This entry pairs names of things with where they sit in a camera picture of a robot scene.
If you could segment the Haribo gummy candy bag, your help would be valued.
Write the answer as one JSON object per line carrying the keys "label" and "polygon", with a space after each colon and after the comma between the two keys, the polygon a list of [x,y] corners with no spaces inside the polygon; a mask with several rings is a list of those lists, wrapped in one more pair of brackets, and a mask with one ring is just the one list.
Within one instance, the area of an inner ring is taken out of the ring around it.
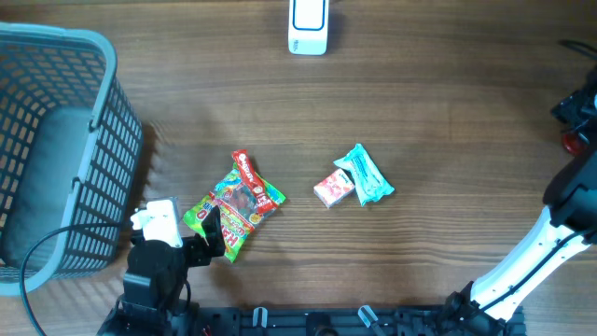
{"label": "Haribo gummy candy bag", "polygon": [[186,211],[183,220],[190,229],[205,238],[201,224],[215,207],[220,211],[220,226],[226,246],[224,256],[231,263],[239,256],[248,236],[274,213],[274,210],[264,214],[257,211],[257,199],[243,182],[236,163],[212,191]]}

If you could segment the red Nescafe coffee stick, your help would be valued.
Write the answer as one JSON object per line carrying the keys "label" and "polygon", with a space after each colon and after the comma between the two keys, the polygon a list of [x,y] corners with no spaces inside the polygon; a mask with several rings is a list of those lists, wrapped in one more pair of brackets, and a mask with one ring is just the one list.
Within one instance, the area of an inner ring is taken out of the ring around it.
{"label": "red Nescafe coffee stick", "polygon": [[268,213],[277,208],[277,204],[267,194],[263,180],[257,175],[245,149],[233,151],[231,154],[238,166],[242,180],[257,200],[257,211]]}

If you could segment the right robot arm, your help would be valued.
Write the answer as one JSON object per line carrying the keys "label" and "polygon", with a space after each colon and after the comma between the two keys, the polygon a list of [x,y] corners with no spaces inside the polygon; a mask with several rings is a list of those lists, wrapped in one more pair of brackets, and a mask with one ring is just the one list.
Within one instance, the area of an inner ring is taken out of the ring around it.
{"label": "right robot arm", "polygon": [[505,335],[521,302],[574,255],[596,244],[596,72],[552,108],[585,147],[549,183],[535,225],[491,271],[452,293],[439,335]]}

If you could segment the grey plastic shopping basket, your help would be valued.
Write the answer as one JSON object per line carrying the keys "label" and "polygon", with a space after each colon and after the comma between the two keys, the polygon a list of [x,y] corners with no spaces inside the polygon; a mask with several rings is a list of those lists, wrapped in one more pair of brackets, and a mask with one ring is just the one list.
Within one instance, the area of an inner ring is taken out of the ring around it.
{"label": "grey plastic shopping basket", "polygon": [[1,293],[115,257],[143,131],[118,57],[88,30],[1,26]]}

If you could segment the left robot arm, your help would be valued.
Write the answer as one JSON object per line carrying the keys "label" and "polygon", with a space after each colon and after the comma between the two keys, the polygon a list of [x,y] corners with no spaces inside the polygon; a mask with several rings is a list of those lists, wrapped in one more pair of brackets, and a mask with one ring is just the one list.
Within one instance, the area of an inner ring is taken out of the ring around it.
{"label": "left robot arm", "polygon": [[182,300],[191,294],[188,270],[208,266],[222,257],[226,246],[220,224],[220,209],[210,210],[201,224],[204,235],[185,237],[180,247],[158,240],[138,242],[127,257],[124,293],[97,333],[109,336],[209,335],[198,327],[199,305]]}

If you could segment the green lidded jar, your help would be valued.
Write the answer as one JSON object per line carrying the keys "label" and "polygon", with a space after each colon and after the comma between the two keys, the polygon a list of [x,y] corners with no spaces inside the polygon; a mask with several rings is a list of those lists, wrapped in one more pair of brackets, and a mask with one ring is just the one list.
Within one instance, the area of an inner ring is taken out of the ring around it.
{"label": "green lidded jar", "polygon": [[577,133],[564,133],[562,146],[573,156],[581,154],[588,147]]}

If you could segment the teal tissue packet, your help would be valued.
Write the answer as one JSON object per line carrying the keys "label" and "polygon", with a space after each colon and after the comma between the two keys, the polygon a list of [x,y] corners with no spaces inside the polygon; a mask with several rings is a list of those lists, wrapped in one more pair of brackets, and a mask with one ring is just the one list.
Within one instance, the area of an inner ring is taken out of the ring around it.
{"label": "teal tissue packet", "polygon": [[395,188],[385,179],[364,146],[357,143],[344,157],[333,163],[350,172],[357,198],[364,207],[369,202],[378,202],[382,197],[392,194]]}

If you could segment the small red juice box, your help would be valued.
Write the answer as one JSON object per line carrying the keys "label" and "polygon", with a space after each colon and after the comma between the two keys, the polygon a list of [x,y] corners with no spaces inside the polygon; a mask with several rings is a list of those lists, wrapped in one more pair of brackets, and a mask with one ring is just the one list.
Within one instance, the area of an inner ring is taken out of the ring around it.
{"label": "small red juice box", "polygon": [[355,185],[350,177],[342,169],[337,169],[316,184],[313,192],[326,208],[330,208],[351,194],[354,189]]}

